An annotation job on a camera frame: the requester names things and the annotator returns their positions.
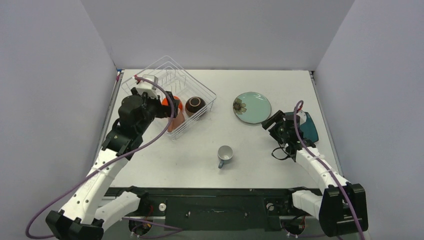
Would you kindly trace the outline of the orange bowl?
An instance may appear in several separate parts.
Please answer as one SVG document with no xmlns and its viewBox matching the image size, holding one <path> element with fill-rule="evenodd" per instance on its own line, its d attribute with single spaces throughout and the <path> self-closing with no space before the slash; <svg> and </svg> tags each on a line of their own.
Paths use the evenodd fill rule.
<svg viewBox="0 0 424 240">
<path fill-rule="evenodd" d="M 179 104 L 178 104 L 178 112 L 181 112 L 182 110 L 183 110 L 183 102 L 180 100 L 180 98 L 179 97 L 177 97 L 177 96 L 174 96 L 173 97 L 175 100 L 179 100 Z M 169 103 L 168 103 L 168 99 L 166 98 L 166 97 L 164 97 L 163 98 L 163 100 L 161 101 L 161 104 L 163 105 L 163 106 L 168 106 L 169 105 Z"/>
</svg>

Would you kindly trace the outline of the black patterned bowl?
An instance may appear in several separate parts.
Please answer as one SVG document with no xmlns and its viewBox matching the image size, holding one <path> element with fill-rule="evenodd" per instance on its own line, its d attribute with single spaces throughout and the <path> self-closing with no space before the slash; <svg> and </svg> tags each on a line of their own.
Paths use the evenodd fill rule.
<svg viewBox="0 0 424 240">
<path fill-rule="evenodd" d="M 184 106 L 185 112 L 189 117 L 191 117 L 200 111 L 205 105 L 206 102 L 201 97 L 193 96 L 186 101 Z"/>
</svg>

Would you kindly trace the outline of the pink floral mug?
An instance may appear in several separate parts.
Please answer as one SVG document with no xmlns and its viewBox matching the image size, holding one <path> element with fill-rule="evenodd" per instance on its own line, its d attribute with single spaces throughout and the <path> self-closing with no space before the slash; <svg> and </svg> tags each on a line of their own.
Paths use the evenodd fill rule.
<svg viewBox="0 0 424 240">
<path fill-rule="evenodd" d="M 172 119 L 170 125 L 167 128 L 167 132 L 171 133 L 176 128 L 181 126 L 184 122 L 185 122 L 185 116 L 181 110 L 178 110 L 176 117 Z"/>
</svg>

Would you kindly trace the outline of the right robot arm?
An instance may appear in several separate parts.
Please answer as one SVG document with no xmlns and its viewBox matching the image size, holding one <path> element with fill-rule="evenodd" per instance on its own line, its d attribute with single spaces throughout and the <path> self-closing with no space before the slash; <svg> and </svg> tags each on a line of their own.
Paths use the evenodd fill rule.
<svg viewBox="0 0 424 240">
<path fill-rule="evenodd" d="M 283 209 L 289 214 L 302 210 L 315 217 L 328 237 L 367 231 L 365 189 L 331 167 L 315 143 L 304 137 L 300 121 L 299 115 L 279 110 L 261 123 L 286 154 L 308 173 L 321 192 L 317 195 L 307 189 L 293 189 L 282 199 Z"/>
</svg>

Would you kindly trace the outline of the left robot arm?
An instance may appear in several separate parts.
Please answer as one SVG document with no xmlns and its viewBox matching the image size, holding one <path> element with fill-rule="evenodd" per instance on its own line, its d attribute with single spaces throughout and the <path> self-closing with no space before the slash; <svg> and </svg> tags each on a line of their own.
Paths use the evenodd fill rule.
<svg viewBox="0 0 424 240">
<path fill-rule="evenodd" d="M 100 207 L 99 204 L 117 174 L 140 149 L 143 134 L 156 118 L 170 120 L 178 114 L 179 100 L 170 91 L 161 103 L 154 90 L 134 87 L 118 109 L 118 119 L 101 145 L 101 150 L 84 182 L 59 211 L 45 219 L 59 240 L 100 240 L 104 232 L 125 215 L 143 215 L 149 209 L 146 193 L 130 187 L 122 196 Z"/>
</svg>

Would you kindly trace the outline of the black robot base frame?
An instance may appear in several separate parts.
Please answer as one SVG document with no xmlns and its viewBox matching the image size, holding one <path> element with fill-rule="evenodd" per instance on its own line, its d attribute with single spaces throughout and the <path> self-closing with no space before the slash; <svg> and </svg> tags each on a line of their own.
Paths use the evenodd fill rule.
<svg viewBox="0 0 424 240">
<path fill-rule="evenodd" d="M 305 229 L 308 214 L 294 207 L 291 188 L 154 188 L 110 187 L 113 200 L 125 192 L 141 196 L 140 206 L 128 217 L 163 220 L 184 231 L 266 232 Z"/>
</svg>

